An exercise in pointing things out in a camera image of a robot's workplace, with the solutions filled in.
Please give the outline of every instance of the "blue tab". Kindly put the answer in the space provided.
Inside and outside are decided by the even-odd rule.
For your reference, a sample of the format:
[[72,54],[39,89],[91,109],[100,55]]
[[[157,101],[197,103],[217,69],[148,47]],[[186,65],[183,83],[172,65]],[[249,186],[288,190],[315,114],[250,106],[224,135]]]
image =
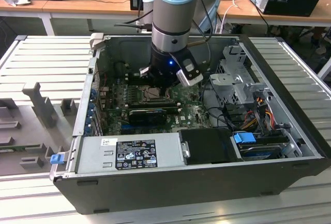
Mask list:
[[52,165],[64,163],[64,154],[53,154],[50,160]]
[[255,143],[256,139],[251,132],[238,132],[233,136],[236,143]]

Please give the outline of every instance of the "aluminum profile table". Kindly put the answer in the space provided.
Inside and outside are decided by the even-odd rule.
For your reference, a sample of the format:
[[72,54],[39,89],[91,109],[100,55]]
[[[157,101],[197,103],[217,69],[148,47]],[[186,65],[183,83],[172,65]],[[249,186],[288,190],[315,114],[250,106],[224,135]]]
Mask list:
[[[250,38],[280,81],[331,144],[331,90],[283,41]],[[255,75],[261,75],[253,67]]]
[[53,104],[64,98],[79,103],[89,59],[89,36],[18,36],[0,60],[0,95],[16,105],[31,105],[25,83],[39,82]]
[[[31,40],[31,42],[50,43],[50,40],[45,41],[49,39],[48,37],[28,37],[28,39],[39,39],[39,41]],[[61,37],[61,39],[63,39],[61,42],[65,42],[64,40],[71,38]],[[312,120],[322,120],[321,123],[315,122],[315,125],[319,125],[319,130],[329,131],[328,117],[324,116],[326,118],[323,118],[319,112],[311,111],[316,109],[328,111],[327,104],[330,98],[329,89],[325,84],[316,77],[295,53],[290,49],[288,50],[288,47],[283,42],[278,42],[273,38],[252,39],[252,41],[260,52],[263,53],[285,86],[291,91],[291,94],[297,97],[299,104],[305,111],[308,111],[306,113],[315,114],[311,115]],[[14,48],[11,47],[11,51],[6,54],[7,59],[11,55],[19,56],[18,54],[11,54],[13,50]],[[294,68],[289,69],[287,67],[289,64],[293,65]],[[24,100],[18,100],[18,102],[26,103]],[[323,102],[323,104],[317,106],[317,102]],[[12,221],[11,223],[24,224],[59,222],[81,224],[256,224],[275,222],[322,224],[331,222],[330,199],[331,170],[327,169],[318,176],[302,178],[278,196],[83,216],[75,211],[74,207],[49,180],[48,174],[44,173],[0,178],[0,222]]]

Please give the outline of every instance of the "blue connector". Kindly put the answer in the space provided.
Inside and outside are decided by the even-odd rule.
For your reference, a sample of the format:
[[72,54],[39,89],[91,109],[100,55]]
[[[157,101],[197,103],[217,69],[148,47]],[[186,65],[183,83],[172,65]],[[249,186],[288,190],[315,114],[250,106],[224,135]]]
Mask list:
[[251,132],[238,132],[233,136],[235,142],[238,143],[256,143],[254,134]]
[[90,109],[94,109],[94,107],[95,107],[95,104],[94,104],[94,103],[92,103],[92,102],[89,102],[89,103],[88,103],[88,107],[89,107]]
[[84,127],[84,134],[85,135],[91,135],[92,134],[92,128],[89,126]]
[[85,120],[85,123],[86,124],[91,124],[92,123],[92,118],[86,118],[86,120]]
[[93,114],[94,114],[94,111],[93,111],[93,110],[91,110],[91,109],[88,109],[88,110],[87,110],[86,115],[87,115],[88,117],[93,116]]
[[53,154],[51,156],[50,163],[52,165],[59,164],[59,163],[64,163],[64,154]]

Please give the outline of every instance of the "warning label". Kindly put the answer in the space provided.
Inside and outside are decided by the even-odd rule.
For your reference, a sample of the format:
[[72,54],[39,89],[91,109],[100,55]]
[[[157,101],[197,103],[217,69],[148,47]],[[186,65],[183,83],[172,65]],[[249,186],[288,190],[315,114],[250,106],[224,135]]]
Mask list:
[[115,167],[118,170],[157,167],[155,140],[117,142]]

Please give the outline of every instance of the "metal grid panel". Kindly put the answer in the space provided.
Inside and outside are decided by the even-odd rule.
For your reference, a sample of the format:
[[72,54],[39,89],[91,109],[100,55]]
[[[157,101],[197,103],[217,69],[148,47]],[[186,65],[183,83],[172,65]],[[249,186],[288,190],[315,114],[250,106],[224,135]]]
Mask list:
[[21,91],[32,81],[40,83],[41,95],[52,103],[63,98],[78,103],[91,57],[88,36],[28,36],[0,68],[0,95],[12,98],[17,105],[30,105]]
[[[331,141],[330,89],[285,42],[272,38],[251,38],[251,41],[325,140]],[[252,70],[263,81],[257,69]]]

